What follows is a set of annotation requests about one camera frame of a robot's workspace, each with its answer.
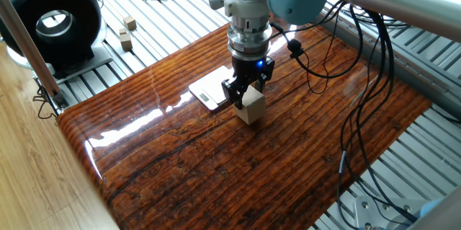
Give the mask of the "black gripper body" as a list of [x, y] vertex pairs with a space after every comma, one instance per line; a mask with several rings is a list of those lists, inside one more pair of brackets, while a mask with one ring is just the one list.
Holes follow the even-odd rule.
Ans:
[[265, 58], [270, 58], [268, 56], [264, 58], [256, 58], [252, 60], [242, 60], [236, 57], [232, 57], [232, 66], [234, 70], [233, 77], [243, 77], [246, 83], [251, 84], [256, 81], [256, 76], [258, 74], [258, 69], [256, 64], [260, 60]]

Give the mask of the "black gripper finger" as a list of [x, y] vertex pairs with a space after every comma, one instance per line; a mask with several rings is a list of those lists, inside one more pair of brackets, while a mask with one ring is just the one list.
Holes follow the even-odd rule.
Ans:
[[243, 108], [243, 95], [249, 84], [243, 77], [236, 76], [233, 80], [226, 79], [221, 82], [225, 98], [237, 109]]
[[275, 61], [272, 58], [265, 58], [257, 62], [258, 74], [254, 86], [259, 92], [262, 92], [266, 82], [272, 79], [274, 65]]

